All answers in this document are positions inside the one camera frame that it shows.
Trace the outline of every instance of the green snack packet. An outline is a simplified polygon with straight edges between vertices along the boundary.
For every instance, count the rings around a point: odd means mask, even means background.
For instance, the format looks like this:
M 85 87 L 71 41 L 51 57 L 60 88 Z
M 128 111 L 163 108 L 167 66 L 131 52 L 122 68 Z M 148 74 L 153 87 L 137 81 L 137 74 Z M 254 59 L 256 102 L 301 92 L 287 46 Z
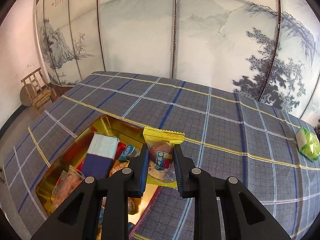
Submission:
M 310 161 L 315 162 L 319 158 L 320 145 L 316 135 L 301 127 L 296 134 L 299 152 Z

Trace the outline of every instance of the clear plastic wrapper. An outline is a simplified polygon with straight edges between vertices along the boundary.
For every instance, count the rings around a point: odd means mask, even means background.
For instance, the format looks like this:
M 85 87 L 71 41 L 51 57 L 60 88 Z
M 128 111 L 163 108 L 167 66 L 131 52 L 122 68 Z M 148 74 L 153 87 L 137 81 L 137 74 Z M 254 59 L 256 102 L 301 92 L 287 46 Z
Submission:
M 148 182 L 163 186 L 176 181 L 173 165 L 173 146 L 184 140 L 184 133 L 145 127 L 143 137 L 149 148 L 148 174 L 153 178 Z
M 301 127 L 296 134 L 298 150 L 310 161 L 315 162 L 319 158 L 320 144 L 317 136 Z
M 68 173 L 61 174 L 58 183 L 53 190 L 53 193 L 56 193 L 56 196 L 52 202 L 50 212 L 54 212 L 83 180 L 84 176 L 81 172 L 70 165 Z
M 129 162 L 125 162 L 125 163 L 121 163 L 120 161 L 116 160 L 115 164 L 113 165 L 109 176 L 111 177 L 115 172 L 128 167 Z M 103 222 L 103 215 L 104 215 L 104 208 L 106 205 L 106 200 L 107 197 L 103 197 L 102 198 L 102 204 L 101 204 L 101 209 L 100 209 L 100 214 L 99 214 L 99 222 L 98 222 L 98 229 L 100 234 L 98 233 L 98 237 L 101 237 L 101 228 L 102 228 L 102 222 Z M 128 214 L 130 215 L 134 215 L 138 212 L 138 207 L 136 206 L 136 203 L 134 202 L 134 200 L 132 198 L 128 198 Z

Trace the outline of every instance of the floor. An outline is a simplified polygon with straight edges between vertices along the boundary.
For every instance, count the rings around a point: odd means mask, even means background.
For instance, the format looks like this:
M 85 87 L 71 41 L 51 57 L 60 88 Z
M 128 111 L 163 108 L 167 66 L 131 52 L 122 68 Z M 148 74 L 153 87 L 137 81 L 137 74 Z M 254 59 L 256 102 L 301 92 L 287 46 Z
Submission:
M 42 111 L 50 105 L 48 102 Z M 32 107 L 27 107 L 11 124 L 3 137 L 0 139 L 0 167 L 3 167 L 4 160 L 7 154 L 12 150 L 13 145 L 27 130 L 31 122 L 36 119 L 37 114 Z M 0 173 L 1 178 L 4 179 L 4 174 Z M 23 221 L 21 220 L 16 207 L 10 197 L 9 190 L 6 183 L 0 182 L 0 207 L 6 215 L 13 229 L 17 232 L 22 240 L 29 240 L 31 234 L 27 230 Z

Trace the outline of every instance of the metal pivot pin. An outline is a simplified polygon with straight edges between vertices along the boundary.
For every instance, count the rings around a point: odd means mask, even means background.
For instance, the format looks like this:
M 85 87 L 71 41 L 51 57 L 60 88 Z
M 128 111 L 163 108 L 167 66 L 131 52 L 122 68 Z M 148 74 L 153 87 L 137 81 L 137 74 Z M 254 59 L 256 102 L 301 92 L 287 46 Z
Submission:
M 193 174 L 200 174 L 200 173 L 201 173 L 201 169 L 199 169 L 199 168 L 193 168 L 193 169 L 191 170 L 191 172 L 192 172 Z
M 122 169 L 122 173 L 123 174 L 130 174 L 131 173 L 131 169 L 130 168 L 124 168 L 124 169 Z
M 229 178 L 229 182 L 232 184 L 237 184 L 238 183 L 238 179 L 236 177 L 230 177 Z
M 92 183 L 92 182 L 94 182 L 94 177 L 91 177 L 91 176 L 90 176 L 90 177 L 86 177 L 84 181 L 85 181 L 86 183 L 88 183 L 88 184 L 89 184 L 89 183 Z

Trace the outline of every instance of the red packaging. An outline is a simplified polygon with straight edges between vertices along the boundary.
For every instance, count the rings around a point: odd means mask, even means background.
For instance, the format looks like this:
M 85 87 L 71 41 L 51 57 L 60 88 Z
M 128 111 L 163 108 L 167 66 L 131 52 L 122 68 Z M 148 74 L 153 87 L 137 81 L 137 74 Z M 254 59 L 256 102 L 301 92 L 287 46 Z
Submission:
M 118 143 L 118 147 L 117 147 L 117 150 L 116 150 L 116 156 L 115 156 L 115 160 L 117 160 L 119 158 L 119 156 L 121 155 L 121 153 L 123 152 L 123 150 L 126 148 L 127 146 L 122 143 L 122 142 L 119 142 Z
M 82 162 L 80 162 L 80 164 L 78 165 L 78 167 L 77 167 L 77 170 L 78 170 L 78 171 L 82 171 L 83 163 L 84 163 L 84 159 L 83 159 Z

